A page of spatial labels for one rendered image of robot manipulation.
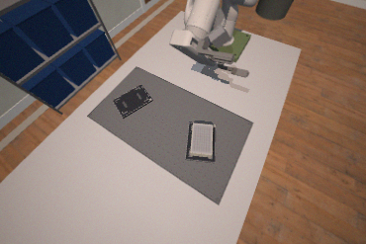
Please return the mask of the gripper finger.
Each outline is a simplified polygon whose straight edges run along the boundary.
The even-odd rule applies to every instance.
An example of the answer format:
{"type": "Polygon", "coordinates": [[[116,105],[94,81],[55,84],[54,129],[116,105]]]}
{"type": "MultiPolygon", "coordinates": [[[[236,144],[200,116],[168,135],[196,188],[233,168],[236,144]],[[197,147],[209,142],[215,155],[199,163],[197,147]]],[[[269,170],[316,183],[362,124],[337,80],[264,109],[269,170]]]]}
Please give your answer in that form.
{"type": "Polygon", "coordinates": [[[199,40],[196,50],[200,54],[212,56],[216,62],[221,62],[225,64],[233,63],[234,55],[232,53],[207,50],[208,47],[209,45],[205,41],[199,40]]]}
{"type": "MultiPolygon", "coordinates": [[[[210,60],[212,60],[213,62],[215,62],[215,59],[212,56],[208,56],[208,58],[210,60]]],[[[236,76],[240,76],[240,77],[244,77],[244,78],[247,77],[249,74],[249,72],[247,70],[224,66],[224,64],[221,62],[218,62],[218,67],[223,70],[231,71],[232,75],[236,75],[236,76]]]]}

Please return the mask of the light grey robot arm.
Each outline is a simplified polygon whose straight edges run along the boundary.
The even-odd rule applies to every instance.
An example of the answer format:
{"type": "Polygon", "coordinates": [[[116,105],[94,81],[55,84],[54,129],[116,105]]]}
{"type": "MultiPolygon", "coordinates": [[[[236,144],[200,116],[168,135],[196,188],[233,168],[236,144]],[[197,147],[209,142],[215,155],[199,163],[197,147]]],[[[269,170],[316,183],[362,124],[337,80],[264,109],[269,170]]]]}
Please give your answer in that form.
{"type": "Polygon", "coordinates": [[[220,48],[231,45],[238,16],[237,5],[253,7],[257,1],[222,0],[221,9],[220,0],[187,0],[184,13],[185,30],[206,41],[209,46],[220,48]]]}

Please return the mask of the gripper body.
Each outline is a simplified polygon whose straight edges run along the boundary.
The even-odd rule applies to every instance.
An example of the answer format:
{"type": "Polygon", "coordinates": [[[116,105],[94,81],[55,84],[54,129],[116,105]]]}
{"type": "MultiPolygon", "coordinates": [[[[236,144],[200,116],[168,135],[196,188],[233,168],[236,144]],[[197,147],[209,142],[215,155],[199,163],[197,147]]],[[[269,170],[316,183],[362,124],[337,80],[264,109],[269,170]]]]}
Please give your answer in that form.
{"type": "Polygon", "coordinates": [[[174,30],[169,44],[200,64],[215,66],[217,62],[210,60],[208,55],[197,52],[198,42],[199,38],[192,32],[188,30],[174,30]]]}

